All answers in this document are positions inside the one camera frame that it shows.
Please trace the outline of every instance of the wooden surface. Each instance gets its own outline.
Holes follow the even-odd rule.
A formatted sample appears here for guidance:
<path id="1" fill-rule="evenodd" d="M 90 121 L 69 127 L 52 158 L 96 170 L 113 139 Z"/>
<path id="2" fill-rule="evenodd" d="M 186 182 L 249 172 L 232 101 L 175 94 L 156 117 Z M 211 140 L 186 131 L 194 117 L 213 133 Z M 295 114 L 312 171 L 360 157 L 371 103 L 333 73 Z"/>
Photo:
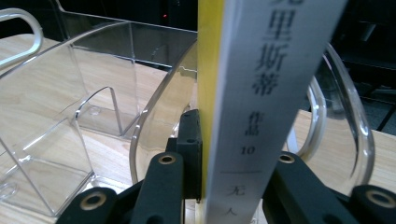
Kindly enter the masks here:
<path id="1" fill-rule="evenodd" d="M 0 41 L 0 57 L 3 56 L 3 52 L 10 53 L 12 51 L 12 43 L 15 44 L 14 51 L 18 51 L 21 46 L 29 40 L 29 36 L 19 35 L 6 40 Z M 47 41 L 49 47 L 55 42 Z M 136 79 L 137 79 L 137 95 L 139 98 L 139 106 L 141 108 L 147 103 L 151 94 L 155 91 L 159 83 L 161 82 L 164 72 L 148 68 L 142 65 L 136 65 Z M 304 135 L 307 132 L 309 124 L 309 113 L 301 112 L 295 122 L 297 130 L 297 137 L 304 139 Z M 328 151 L 336 150 L 340 146 L 347 146 L 349 143 L 346 139 L 347 127 L 342 123 L 330 121 L 330 131 L 325 134 L 322 144 Z M 118 137 L 112 137 L 110 135 L 104 135 L 99 133 L 90 132 L 87 130 L 81 131 L 88 154 L 90 156 L 93 170 L 107 178 L 117 180 L 118 182 L 130 185 L 131 177 L 129 174 L 129 141 L 120 139 Z M 393 135 L 379 133 L 374 131 L 375 138 L 375 168 L 373 171 L 370 184 L 377 185 L 396 192 L 396 173 L 394 172 L 396 167 L 396 137 Z M 326 161 L 326 155 L 323 154 L 322 159 L 324 161 L 316 161 L 318 164 L 311 164 L 313 167 L 321 168 L 320 172 L 330 172 L 330 174 L 340 174 L 343 170 L 335 166 L 334 170 L 329 167 L 334 167 L 335 162 L 330 160 Z M 345 155 L 340 155 L 342 160 L 349 160 Z M 188 204 L 188 218 L 189 222 L 192 223 L 194 217 L 194 203 L 189 202 Z M 18 207 L 10 206 L 6 203 L 0 203 L 0 223 L 51 223 L 54 220 L 37 213 L 29 212 Z M 265 223 L 263 217 L 260 217 L 260 223 Z"/>

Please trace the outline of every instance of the wooden table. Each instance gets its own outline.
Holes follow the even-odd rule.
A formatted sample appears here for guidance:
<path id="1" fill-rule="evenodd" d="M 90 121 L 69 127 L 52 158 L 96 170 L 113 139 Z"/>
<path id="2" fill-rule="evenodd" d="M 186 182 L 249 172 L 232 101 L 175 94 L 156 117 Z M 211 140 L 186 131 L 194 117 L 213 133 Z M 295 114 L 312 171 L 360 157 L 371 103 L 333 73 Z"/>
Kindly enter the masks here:
<path id="1" fill-rule="evenodd" d="M 5 57 L 9 53 L 21 51 L 23 46 L 29 46 L 27 43 L 30 39 L 31 37 L 29 35 L 18 35 L 1 40 L 0 58 Z M 48 48 L 54 44 L 56 42 L 46 40 L 44 48 Z M 143 108 L 165 76 L 165 72 L 140 64 L 137 64 L 135 69 L 137 76 L 137 95 L 139 97 L 140 107 Z M 300 127 L 297 128 L 298 136 L 304 136 L 304 132 L 306 132 L 310 122 L 309 116 L 310 114 L 304 111 L 299 113 L 295 122 L 296 127 Z M 370 184 L 396 192 L 396 172 L 394 172 L 396 167 L 396 136 L 376 131 L 373 131 L 373 134 L 375 138 L 375 168 Z M 93 170 L 100 175 L 117 179 L 126 185 L 130 185 L 131 177 L 128 162 L 129 141 L 86 130 L 82 131 L 82 135 L 84 136 L 86 148 L 91 157 Z M 339 132 L 333 132 L 325 138 L 328 139 L 324 139 L 324 141 L 329 140 L 331 142 L 337 141 L 337 139 L 343 139 L 343 135 Z M 0 223 L 51 223 L 54 221 L 53 218 L 29 212 L 18 207 L 12 207 L 4 203 L 0 203 L 0 207 L 2 217 Z M 188 223 L 193 223 L 193 202 L 188 204 L 187 214 L 189 218 Z M 261 217 L 260 223 L 265 223 L 263 217 Z"/>

